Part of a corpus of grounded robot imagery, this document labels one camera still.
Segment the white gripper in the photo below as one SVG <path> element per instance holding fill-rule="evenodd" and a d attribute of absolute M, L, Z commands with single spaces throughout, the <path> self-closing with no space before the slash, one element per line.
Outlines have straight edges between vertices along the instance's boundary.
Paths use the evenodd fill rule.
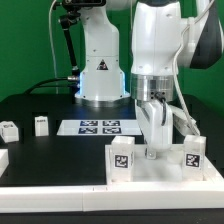
<path fill-rule="evenodd" d="M 145 157 L 155 160 L 156 151 L 172 147 L 173 128 L 183 136 L 192 134 L 184 111 L 178 107 L 162 104 L 158 100 L 135 101 L 136 119 L 147 144 Z"/>

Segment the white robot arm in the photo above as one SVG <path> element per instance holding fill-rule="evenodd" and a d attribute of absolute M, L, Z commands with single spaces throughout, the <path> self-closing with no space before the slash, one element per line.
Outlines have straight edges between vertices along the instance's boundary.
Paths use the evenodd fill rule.
<path fill-rule="evenodd" d="M 180 66 L 207 69 L 224 50 L 216 0 L 196 0 L 197 15 L 183 19 L 178 0 L 134 0 L 131 90 L 136 118 L 146 141 L 146 156 L 172 147 L 173 112 L 168 105 L 180 95 Z M 62 0 L 70 25 L 81 21 L 86 65 L 79 76 L 77 101 L 111 105 L 124 89 L 118 73 L 118 30 L 106 11 L 131 5 L 129 0 Z"/>

